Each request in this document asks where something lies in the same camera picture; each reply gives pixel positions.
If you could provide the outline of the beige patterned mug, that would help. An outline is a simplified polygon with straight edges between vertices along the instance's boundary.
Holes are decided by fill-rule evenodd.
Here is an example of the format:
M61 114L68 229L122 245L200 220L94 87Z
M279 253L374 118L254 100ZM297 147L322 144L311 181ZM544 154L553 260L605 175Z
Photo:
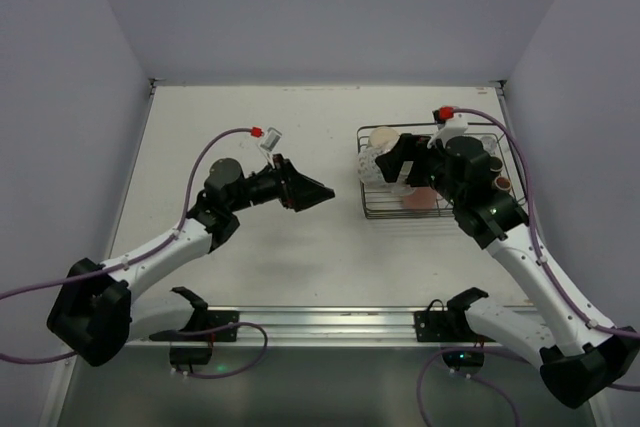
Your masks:
M377 148L389 143L395 144L400 134L397 130L389 126L379 126L374 128L368 137L368 147Z

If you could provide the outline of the white floral mug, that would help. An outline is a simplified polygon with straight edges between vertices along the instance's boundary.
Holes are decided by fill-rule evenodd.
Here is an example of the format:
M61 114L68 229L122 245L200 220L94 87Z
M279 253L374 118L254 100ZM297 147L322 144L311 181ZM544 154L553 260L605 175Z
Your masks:
M378 146L365 147L357 157L357 173L360 182L368 188L380 189L394 195L405 197L413 194L415 188L403 183L389 183L384 179L382 171L375 160L388 153L392 148L391 142Z

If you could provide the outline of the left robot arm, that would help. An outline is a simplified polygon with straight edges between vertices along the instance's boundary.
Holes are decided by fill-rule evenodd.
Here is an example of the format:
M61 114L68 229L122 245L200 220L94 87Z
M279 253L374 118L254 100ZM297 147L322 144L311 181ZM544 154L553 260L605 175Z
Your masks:
M101 366L132 340L135 302L183 265L224 245L240 226L237 212L271 201L301 212L334 196L333 189L298 172L280 154L250 175L237 160L219 159L169 231L119 257L76 262L46 325L89 365Z

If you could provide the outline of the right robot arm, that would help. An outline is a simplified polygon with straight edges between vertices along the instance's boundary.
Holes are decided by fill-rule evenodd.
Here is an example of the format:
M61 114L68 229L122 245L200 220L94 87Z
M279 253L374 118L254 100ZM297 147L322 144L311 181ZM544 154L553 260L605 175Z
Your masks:
M535 367L551 394L577 408L614 384L639 353L639 336L599 311L541 245L533 221L498 187L498 160L480 140L403 134L374 159L388 183L430 187L460 229L497 261L533 302L536 323L470 289L449 304L455 319Z

